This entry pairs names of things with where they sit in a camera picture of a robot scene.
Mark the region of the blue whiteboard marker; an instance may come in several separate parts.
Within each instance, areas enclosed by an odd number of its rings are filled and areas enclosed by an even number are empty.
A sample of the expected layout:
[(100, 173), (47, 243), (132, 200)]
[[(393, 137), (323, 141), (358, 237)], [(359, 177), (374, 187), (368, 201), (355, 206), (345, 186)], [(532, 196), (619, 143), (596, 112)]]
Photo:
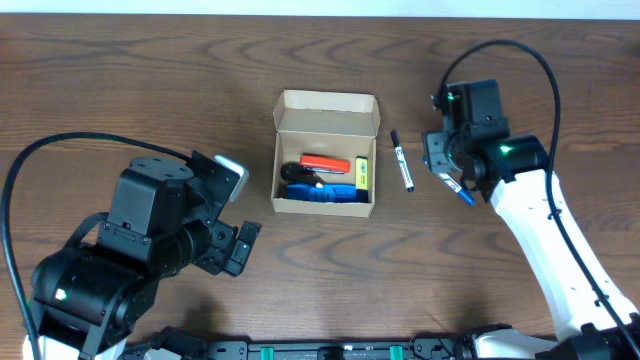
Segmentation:
[(460, 183), (458, 183), (453, 177), (451, 177), (448, 173), (440, 173), (438, 177), (454, 192), (461, 198), (467, 205), (474, 206), (475, 199), (471, 195), (471, 193), (466, 190)]

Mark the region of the blue plastic holder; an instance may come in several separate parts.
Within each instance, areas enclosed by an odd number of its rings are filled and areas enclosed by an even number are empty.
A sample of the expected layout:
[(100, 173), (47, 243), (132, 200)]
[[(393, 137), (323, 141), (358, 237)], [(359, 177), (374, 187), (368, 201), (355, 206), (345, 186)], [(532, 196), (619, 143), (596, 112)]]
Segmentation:
[(289, 200), (318, 203), (354, 203), (358, 201), (357, 189), (351, 184), (326, 184), (322, 187), (295, 183), (286, 186)]

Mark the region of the black correction tape dispenser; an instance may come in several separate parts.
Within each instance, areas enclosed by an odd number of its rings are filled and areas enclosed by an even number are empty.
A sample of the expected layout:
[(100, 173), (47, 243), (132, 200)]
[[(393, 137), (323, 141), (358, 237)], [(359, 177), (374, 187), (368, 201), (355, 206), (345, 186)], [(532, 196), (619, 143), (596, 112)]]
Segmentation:
[(306, 184), (316, 188), (324, 186), (324, 181), (313, 170), (296, 162), (283, 164), (280, 175), (284, 181), (289, 183)]

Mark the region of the yellow highlighter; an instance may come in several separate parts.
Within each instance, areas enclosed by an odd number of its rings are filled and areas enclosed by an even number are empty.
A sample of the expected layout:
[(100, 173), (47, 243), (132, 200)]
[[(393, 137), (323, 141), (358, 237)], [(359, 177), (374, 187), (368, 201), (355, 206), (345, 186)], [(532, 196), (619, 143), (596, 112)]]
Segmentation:
[(369, 200), (369, 172), (368, 159), (358, 156), (355, 159), (356, 170), (356, 200), (361, 203), (367, 203)]

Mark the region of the red stapler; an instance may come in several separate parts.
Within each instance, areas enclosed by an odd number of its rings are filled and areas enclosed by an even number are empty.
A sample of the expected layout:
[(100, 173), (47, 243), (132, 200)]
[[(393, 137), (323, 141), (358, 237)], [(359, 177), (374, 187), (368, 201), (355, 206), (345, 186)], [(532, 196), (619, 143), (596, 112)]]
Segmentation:
[(301, 155), (299, 163), (306, 170), (321, 173), (347, 174), (351, 169), (347, 160), (318, 155)]

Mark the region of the cardboard box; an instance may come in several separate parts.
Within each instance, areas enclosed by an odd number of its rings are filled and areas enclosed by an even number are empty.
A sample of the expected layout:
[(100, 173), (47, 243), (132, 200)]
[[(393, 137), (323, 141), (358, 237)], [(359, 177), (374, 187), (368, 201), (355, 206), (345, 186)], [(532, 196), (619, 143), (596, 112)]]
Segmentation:
[[(279, 213), (367, 218), (375, 206), (376, 138), (381, 122), (371, 94), (285, 90), (273, 110), (276, 129), (271, 202)], [(303, 155), (344, 160), (345, 174), (320, 173), (326, 184), (356, 184), (356, 159), (367, 160), (364, 201), (335, 203), (289, 199), (281, 168)]]

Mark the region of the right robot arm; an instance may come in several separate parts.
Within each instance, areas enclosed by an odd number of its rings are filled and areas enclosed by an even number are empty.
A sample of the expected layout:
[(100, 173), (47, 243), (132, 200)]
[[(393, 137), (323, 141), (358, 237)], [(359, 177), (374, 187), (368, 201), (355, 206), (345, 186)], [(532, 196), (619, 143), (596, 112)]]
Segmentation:
[(511, 136), (494, 80), (449, 84), (433, 97), (443, 128), (423, 136), (425, 162), (467, 203), (478, 192), (509, 227), (542, 289), (554, 340), (508, 325), (471, 331), (458, 359), (636, 359), (639, 311), (577, 226), (548, 155), (533, 135)]

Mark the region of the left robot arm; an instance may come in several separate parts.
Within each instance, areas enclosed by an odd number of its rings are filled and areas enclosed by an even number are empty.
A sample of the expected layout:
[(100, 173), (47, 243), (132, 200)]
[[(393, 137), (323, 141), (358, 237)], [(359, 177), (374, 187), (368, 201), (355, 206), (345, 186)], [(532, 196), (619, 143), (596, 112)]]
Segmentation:
[(240, 275), (261, 226), (231, 226), (219, 216), (248, 178), (222, 155), (133, 159), (110, 210), (86, 218), (34, 271), (38, 357), (116, 359), (161, 280), (190, 265), (212, 276)]

